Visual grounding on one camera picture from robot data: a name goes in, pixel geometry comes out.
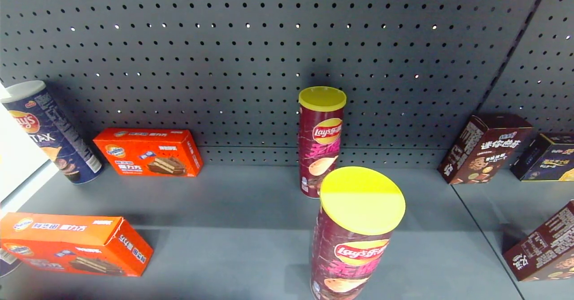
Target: gray shelf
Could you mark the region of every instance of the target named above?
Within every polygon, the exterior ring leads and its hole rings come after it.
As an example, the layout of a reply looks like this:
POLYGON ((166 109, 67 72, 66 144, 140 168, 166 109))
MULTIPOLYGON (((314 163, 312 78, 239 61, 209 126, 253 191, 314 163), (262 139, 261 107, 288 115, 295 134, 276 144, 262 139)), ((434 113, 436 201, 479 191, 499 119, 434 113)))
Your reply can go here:
MULTIPOLYGON (((499 258, 574 198, 568 182, 520 182, 503 170, 486 184, 453 186, 499 258)), ((525 300, 570 300, 574 281, 516 282, 525 300)))
MULTIPOLYGON (((123 215, 156 250, 141 278, 46 273, 21 267, 0 296, 37 299, 308 300, 318 201, 297 167, 208 165, 198 178, 129 178, 107 169, 74 186, 57 174, 21 209, 123 215)), ((451 186, 435 170, 379 170, 404 192, 407 213, 359 299, 520 296, 451 186)))

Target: yellow plastic cap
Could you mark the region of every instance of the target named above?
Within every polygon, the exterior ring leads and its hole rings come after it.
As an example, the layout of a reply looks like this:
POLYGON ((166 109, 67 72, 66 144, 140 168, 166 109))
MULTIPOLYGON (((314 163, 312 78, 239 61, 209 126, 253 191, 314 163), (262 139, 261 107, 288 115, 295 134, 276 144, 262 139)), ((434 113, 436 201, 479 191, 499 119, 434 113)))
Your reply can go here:
POLYGON ((299 93, 299 104, 317 112, 333 112, 347 103, 347 95, 333 87, 315 86, 299 93))
POLYGON ((361 235, 381 235, 396 228, 406 204, 389 178, 363 167, 343 167, 321 184, 321 206, 344 229, 361 235))

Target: biscuit box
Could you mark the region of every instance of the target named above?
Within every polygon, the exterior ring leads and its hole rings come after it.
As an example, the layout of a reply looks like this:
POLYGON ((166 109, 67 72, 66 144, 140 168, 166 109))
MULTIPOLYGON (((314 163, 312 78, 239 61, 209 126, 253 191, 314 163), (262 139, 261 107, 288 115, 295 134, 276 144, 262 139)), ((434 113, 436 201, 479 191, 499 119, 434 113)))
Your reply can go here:
POLYGON ((514 114, 476 114, 439 165, 449 184, 488 182, 532 126, 514 114))
POLYGON ((188 130, 107 128, 94 143, 121 175, 195 177, 203 166, 188 130))
POLYGON ((510 171, 521 181, 574 181, 574 133, 539 133, 510 171))
POLYGON ((503 255, 519 281, 574 275, 574 200, 503 255))
POLYGON ((8 213, 2 248, 39 270, 141 276, 153 250, 122 217, 8 213))

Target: chip canister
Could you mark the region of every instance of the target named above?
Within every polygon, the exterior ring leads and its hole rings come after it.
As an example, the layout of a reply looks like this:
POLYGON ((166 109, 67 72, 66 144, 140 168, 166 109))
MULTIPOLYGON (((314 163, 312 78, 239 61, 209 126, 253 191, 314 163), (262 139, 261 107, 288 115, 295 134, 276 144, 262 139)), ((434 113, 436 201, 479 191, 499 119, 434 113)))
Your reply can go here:
POLYGON ((335 169, 346 102, 345 93, 332 87, 299 93, 299 185, 310 198, 319 197, 323 178, 335 169))
POLYGON ((62 113, 43 81, 28 81, 6 88, 0 103, 72 183, 92 181, 102 163, 62 113))
POLYGON ((325 177, 320 201, 311 292, 316 300, 355 299, 404 216, 404 197, 394 182, 375 170, 343 167, 325 177))

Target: orange snack box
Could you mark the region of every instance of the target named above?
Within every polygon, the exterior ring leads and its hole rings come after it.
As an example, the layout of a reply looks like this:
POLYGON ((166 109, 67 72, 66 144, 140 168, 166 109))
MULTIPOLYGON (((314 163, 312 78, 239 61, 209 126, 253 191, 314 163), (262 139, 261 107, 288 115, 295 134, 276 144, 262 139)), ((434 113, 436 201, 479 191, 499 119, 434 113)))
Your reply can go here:
POLYGON ((94 143, 121 175, 195 177, 203 167, 188 130, 107 128, 94 143))
POLYGON ((8 213, 2 248, 39 270, 141 276, 153 249, 123 217, 8 213))

